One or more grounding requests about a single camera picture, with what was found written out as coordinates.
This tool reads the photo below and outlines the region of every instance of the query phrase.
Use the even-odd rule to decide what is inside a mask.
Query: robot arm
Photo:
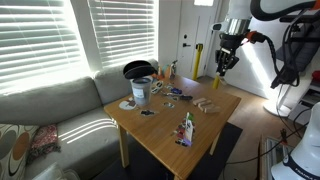
[[[230,0],[225,21],[211,26],[212,30],[222,32],[221,48],[216,51],[217,74],[224,76],[239,61],[236,50],[244,39],[251,43],[264,42],[266,39],[271,41],[261,33],[250,32],[248,27],[252,15],[258,20],[270,21],[293,11],[313,8],[320,8],[319,0]]]
[[[313,106],[308,128],[300,143],[282,162],[271,168],[275,180],[320,179],[320,103]]]

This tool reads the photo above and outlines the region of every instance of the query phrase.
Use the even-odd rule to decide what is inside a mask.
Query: object on table
[[[169,108],[174,108],[174,104],[169,103],[169,102],[165,102],[163,103],[164,106],[169,107]]]
[[[130,80],[134,101],[138,106],[149,104],[151,99],[152,77],[143,77]]]
[[[178,60],[173,61],[170,65],[164,65],[162,70],[165,78],[174,79],[176,74]]]
[[[163,73],[162,73],[162,69],[161,69],[160,66],[159,66],[159,68],[158,68],[157,79],[158,79],[158,80],[164,79],[164,75],[163,75]]]
[[[128,100],[122,101],[119,104],[119,107],[124,110],[132,110],[136,107],[136,102],[133,97],[130,97]]]
[[[183,141],[183,139],[178,139],[175,141],[176,144],[182,145],[184,147],[187,147],[187,143]]]
[[[148,61],[143,60],[132,61],[123,68],[123,75],[126,79],[142,78],[156,72]]]
[[[162,89],[162,87],[163,87],[163,81],[157,81],[157,82],[153,83],[152,87],[151,87],[151,93],[157,94],[159,92],[159,90]]]
[[[170,98],[174,101],[178,101],[179,100],[179,97],[178,96],[170,96]]]
[[[166,93],[166,92],[163,92],[161,91],[161,93],[165,96],[182,96],[182,94],[175,94],[175,93]]]
[[[192,145],[193,122],[194,116],[192,113],[188,112],[186,117],[185,132],[183,134],[183,140],[188,146]]]
[[[185,96],[185,95],[182,95],[179,97],[180,100],[186,100],[186,101],[190,101],[193,99],[192,96]]]
[[[154,115],[155,112],[150,111],[150,110],[142,110],[142,111],[140,112],[140,114],[141,114],[141,115],[144,115],[144,116],[151,116],[151,115]]]
[[[180,89],[178,89],[178,88],[172,88],[170,91],[171,91],[172,93],[174,93],[174,94],[182,94],[182,90],[180,90]]]
[[[193,104],[195,106],[198,106],[199,103],[203,102],[203,101],[206,101],[207,99],[206,98],[200,98],[200,99],[196,99],[193,101]]]
[[[172,89],[172,88],[173,88],[173,84],[168,83],[165,87],[166,87],[167,89]]]
[[[219,106],[214,105],[211,100],[207,100],[205,98],[194,100],[193,104],[198,106],[198,108],[204,113],[216,113],[221,110]]]

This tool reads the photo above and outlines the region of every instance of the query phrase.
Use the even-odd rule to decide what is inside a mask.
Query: patterned pillow
[[[60,146],[58,146],[57,125],[52,124],[40,127],[31,144],[27,164],[31,164],[36,158],[53,151],[60,152]]]
[[[23,179],[26,156],[37,129],[0,124],[0,179]]]

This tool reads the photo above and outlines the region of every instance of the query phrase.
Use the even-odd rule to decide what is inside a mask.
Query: wooden table
[[[164,85],[169,83],[169,80],[164,81]],[[215,105],[220,106],[220,112],[205,114],[195,107],[192,101],[173,101],[162,95],[161,92],[152,95],[150,104],[140,109],[123,110],[119,108],[119,104],[128,100],[132,95],[108,104],[104,109],[119,125],[123,167],[129,165],[126,139],[126,132],[129,132],[175,175],[175,179],[186,179],[211,144],[211,154],[213,153],[219,133],[236,109],[240,98],[180,76],[176,76],[171,83],[174,87],[181,89],[183,94],[193,96],[193,100],[202,97],[211,100]],[[165,102],[170,102],[175,107],[168,108],[163,105]],[[157,113],[153,116],[140,115],[141,110],[146,109]],[[186,117],[187,112],[194,114],[196,125],[195,138],[191,147],[176,144],[177,137],[173,134],[173,131]]]

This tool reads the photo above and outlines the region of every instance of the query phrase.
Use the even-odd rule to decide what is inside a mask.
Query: window
[[[67,0],[0,0],[0,94],[88,74]]]
[[[88,0],[103,68],[157,59],[157,0]]]

